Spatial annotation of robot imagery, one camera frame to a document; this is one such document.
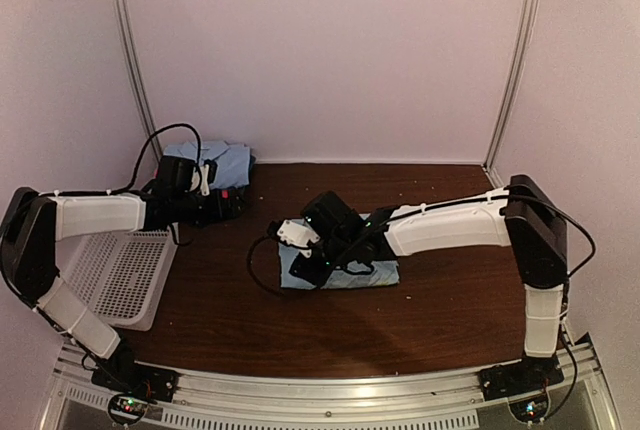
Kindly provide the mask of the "light blue shirt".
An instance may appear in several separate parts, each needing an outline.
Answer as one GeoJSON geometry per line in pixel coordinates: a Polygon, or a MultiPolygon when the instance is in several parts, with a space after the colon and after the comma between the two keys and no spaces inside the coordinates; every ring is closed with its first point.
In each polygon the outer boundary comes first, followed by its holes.
{"type": "Polygon", "coordinates": [[[210,140],[201,143],[199,164],[205,160],[217,163],[217,173],[211,189],[241,188],[248,186],[248,165],[251,148],[242,143],[210,140]]]}

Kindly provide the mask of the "blue printed garment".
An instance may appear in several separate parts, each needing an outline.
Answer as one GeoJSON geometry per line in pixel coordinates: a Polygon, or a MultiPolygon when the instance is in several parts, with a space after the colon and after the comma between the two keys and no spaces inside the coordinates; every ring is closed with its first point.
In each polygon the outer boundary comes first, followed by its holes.
{"type": "Polygon", "coordinates": [[[309,282],[299,275],[301,264],[313,263],[302,250],[278,244],[280,262],[280,287],[289,290],[343,290],[369,287],[387,287],[400,282],[399,264],[395,260],[374,261],[370,266],[358,262],[350,262],[347,271],[334,270],[322,286],[309,282]]]}

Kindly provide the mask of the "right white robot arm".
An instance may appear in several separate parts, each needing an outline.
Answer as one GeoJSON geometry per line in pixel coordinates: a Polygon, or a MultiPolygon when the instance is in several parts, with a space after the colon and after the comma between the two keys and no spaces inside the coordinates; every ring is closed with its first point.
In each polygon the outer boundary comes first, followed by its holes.
{"type": "Polygon", "coordinates": [[[314,287],[352,262],[371,266],[431,250],[510,248],[525,289],[524,361],[512,380],[530,392],[550,376],[569,282],[568,220],[528,176],[477,196],[384,207],[367,217],[328,191],[301,218],[281,223],[275,237],[297,250],[291,271],[314,287]]]}

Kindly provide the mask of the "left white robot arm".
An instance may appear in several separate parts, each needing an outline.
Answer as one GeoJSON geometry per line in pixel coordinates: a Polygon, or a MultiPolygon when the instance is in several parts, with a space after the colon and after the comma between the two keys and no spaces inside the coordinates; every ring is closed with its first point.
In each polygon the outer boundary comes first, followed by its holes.
{"type": "Polygon", "coordinates": [[[224,183],[218,165],[165,156],[143,188],[40,193],[21,187],[1,227],[7,286],[91,356],[123,394],[144,374],[119,328],[151,328],[179,225],[203,227],[244,209],[246,179],[224,183]]]}

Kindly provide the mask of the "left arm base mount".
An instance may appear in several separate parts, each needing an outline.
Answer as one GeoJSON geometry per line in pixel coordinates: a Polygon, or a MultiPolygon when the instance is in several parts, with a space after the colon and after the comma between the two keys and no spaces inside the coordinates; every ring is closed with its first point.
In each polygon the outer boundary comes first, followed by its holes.
{"type": "Polygon", "coordinates": [[[97,358],[91,382],[103,388],[135,396],[139,399],[171,403],[179,374],[170,369],[141,364],[126,343],[120,343],[107,359],[97,358]]]}

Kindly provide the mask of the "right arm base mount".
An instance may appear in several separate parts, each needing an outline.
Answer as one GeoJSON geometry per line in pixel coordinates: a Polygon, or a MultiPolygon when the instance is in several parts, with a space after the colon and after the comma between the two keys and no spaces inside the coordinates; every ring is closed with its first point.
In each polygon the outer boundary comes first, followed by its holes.
{"type": "Polygon", "coordinates": [[[485,401],[509,398],[525,393],[542,392],[550,385],[562,383],[564,374],[556,357],[523,357],[510,364],[499,364],[478,372],[485,401]]]}

